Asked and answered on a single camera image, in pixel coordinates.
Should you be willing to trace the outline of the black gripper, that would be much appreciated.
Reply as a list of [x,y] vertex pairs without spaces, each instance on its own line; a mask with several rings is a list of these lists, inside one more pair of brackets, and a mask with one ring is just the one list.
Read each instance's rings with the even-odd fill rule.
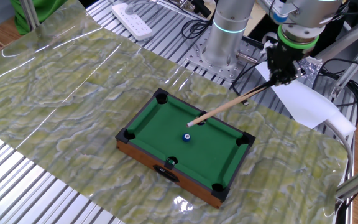
[[302,49],[295,49],[279,42],[277,45],[267,47],[266,52],[270,86],[288,85],[303,76],[302,68],[297,62],[304,56]]

